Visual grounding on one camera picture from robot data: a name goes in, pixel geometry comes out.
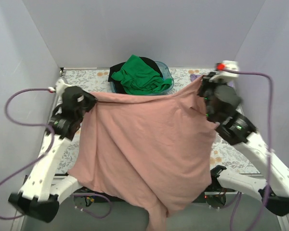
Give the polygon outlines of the pink graphic t-shirt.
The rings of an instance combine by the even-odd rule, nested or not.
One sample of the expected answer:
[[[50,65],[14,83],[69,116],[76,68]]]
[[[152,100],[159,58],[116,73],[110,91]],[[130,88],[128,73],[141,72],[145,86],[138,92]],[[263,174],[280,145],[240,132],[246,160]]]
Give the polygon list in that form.
[[[144,208],[149,231],[183,210],[210,184],[215,125],[206,118],[198,78],[175,94],[94,92],[79,154],[69,175],[95,192]]]

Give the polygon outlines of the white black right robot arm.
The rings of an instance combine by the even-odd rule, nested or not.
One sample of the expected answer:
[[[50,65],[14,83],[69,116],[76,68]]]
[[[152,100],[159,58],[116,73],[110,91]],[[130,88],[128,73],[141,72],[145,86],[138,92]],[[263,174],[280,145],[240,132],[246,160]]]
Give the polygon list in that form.
[[[289,168],[264,142],[257,128],[239,111],[241,98],[228,85],[232,77],[213,71],[202,79],[198,95],[205,100],[207,120],[218,123],[216,132],[243,154],[262,174],[255,179],[218,165],[208,179],[209,189],[232,189],[261,202],[273,214],[289,214]]]

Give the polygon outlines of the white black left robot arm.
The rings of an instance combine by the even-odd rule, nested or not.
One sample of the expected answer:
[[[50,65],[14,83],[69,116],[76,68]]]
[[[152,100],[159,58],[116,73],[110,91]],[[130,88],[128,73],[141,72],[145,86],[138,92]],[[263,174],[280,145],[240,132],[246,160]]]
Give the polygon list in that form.
[[[42,147],[36,162],[19,192],[10,194],[8,202],[20,213],[29,217],[51,222],[59,205],[75,190],[89,192],[93,181],[87,176],[77,180],[67,177],[52,186],[53,177],[61,158],[80,129],[84,114],[96,104],[96,98],[78,86],[64,84],[54,89],[62,98],[55,107],[46,127]]]

